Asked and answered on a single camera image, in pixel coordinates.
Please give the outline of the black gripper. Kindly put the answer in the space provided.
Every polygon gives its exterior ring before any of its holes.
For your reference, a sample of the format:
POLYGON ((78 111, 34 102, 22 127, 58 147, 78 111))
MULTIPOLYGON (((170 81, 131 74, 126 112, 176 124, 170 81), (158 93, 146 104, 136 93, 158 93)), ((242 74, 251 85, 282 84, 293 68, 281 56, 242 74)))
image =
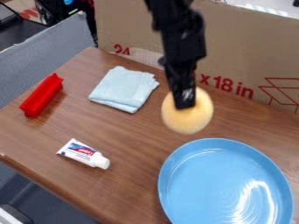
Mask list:
POLYGON ((163 40, 164 69, 178 81, 171 82, 175 108, 195 106, 198 60, 207 56, 204 19, 191 7, 192 0, 150 0, 152 27, 163 40))

